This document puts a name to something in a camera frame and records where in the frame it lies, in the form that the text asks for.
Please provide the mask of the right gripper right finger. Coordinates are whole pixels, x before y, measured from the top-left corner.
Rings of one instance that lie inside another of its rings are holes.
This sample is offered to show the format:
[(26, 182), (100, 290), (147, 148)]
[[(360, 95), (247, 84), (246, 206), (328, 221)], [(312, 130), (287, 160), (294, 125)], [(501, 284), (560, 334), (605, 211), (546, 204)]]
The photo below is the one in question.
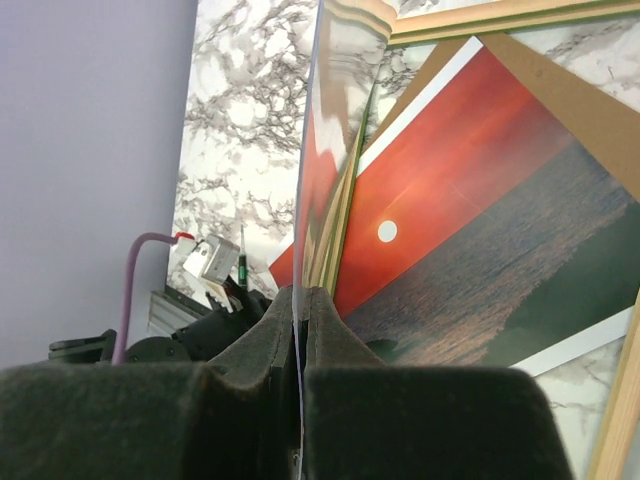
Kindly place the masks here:
[(321, 287), (300, 290), (299, 324), (308, 478), (571, 477), (549, 402), (528, 374), (387, 365)]

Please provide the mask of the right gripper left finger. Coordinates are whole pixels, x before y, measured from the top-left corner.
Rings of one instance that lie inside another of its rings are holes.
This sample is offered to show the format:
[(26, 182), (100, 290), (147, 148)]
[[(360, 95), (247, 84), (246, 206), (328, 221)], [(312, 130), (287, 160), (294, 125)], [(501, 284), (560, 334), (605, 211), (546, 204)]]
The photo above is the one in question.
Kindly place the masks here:
[(5, 479), (288, 479), (292, 291), (208, 362), (1, 374)]

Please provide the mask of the sunset photo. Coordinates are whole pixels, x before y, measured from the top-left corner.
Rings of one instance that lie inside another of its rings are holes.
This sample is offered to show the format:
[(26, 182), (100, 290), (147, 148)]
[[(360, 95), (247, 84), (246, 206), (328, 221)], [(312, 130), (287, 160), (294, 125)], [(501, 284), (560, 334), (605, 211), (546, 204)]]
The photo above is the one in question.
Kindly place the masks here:
[(333, 292), (389, 363), (539, 375), (621, 338), (639, 288), (639, 192), (576, 139), (475, 217), (355, 200)]

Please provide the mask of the clear acrylic sheet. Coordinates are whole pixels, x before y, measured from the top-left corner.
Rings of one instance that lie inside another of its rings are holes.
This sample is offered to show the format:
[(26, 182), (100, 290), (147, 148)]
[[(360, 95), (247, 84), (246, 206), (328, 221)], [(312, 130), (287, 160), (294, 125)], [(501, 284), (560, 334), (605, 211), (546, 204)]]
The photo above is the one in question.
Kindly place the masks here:
[(301, 140), (293, 242), (296, 375), (314, 287), (334, 291), (372, 90), (396, 9), (386, 1), (318, 4)]

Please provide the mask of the green wooden picture frame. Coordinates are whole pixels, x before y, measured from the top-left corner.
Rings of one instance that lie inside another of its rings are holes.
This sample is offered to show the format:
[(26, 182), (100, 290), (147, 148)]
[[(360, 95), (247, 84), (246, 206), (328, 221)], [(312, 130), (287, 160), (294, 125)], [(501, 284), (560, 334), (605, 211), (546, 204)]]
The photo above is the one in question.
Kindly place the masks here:
[[(421, 17), (398, 19), (396, 16), (372, 90), (355, 182), (362, 153), (374, 142), (379, 129), (385, 124), (399, 98), (439, 43), (446, 40), (498, 33), (506, 34), (512, 38), (512, 32), (516, 29), (527, 29), (552, 23), (568, 23), (596, 17), (633, 14), (638, 10), (639, 5), (635, 1), (497, 1)], [(624, 348), (621, 369), (603, 423), (603, 436), (596, 444), (595, 464), (589, 472), (593, 479), (614, 479), (621, 475), (637, 422), (636, 394), (638, 387), (633, 382), (633, 376), (639, 369), (638, 304), (639, 288), (631, 310), (628, 326), (629, 338)], [(358, 335), (356, 336), (383, 363), (390, 366), (512, 368), (528, 374), (533, 380), (536, 376), (513, 366), (389, 363), (372, 350)], [(303, 375), (298, 377), (298, 388), (300, 391), (300, 420), (304, 431)]]

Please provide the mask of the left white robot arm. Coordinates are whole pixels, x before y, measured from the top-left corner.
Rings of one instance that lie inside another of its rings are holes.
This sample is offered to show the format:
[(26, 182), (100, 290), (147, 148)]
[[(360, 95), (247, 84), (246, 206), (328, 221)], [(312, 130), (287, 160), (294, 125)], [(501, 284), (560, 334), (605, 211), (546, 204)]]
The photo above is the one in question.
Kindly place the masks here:
[[(150, 305), (150, 336), (128, 347), (127, 363), (208, 361), (252, 328), (272, 301), (255, 290), (245, 304), (227, 308), (210, 293), (204, 306), (169, 288), (154, 292)], [(112, 360), (116, 332), (69, 339), (49, 345), (48, 360), (59, 364), (99, 364)]]

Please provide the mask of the small green screwdriver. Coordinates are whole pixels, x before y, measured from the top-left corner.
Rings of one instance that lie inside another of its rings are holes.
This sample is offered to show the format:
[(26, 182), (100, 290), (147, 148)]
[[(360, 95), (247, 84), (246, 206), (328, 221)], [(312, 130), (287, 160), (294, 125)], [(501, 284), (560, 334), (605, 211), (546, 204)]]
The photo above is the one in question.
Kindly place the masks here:
[(238, 256), (238, 285), (244, 289), (248, 290), (248, 262), (247, 262), (247, 254), (246, 254), (246, 245), (245, 245), (245, 233), (244, 226), (240, 226), (240, 251)]

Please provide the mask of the brown cardboard backing board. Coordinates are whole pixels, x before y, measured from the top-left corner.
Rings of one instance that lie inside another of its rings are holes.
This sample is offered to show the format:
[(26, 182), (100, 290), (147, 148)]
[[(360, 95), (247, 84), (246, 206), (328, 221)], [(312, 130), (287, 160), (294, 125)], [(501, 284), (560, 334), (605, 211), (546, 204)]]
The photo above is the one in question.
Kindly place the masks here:
[(439, 43), (362, 155), (369, 211), (471, 218), (571, 139), (639, 192), (639, 115), (510, 36)]

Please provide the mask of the aluminium rail frame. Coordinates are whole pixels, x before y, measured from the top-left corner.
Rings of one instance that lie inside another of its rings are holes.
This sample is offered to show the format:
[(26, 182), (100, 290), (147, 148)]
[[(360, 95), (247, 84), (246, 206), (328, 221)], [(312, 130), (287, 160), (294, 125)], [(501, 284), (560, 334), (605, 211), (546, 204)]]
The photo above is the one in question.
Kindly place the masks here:
[(146, 333), (170, 337), (207, 315), (210, 309), (180, 292), (156, 290), (151, 293)]

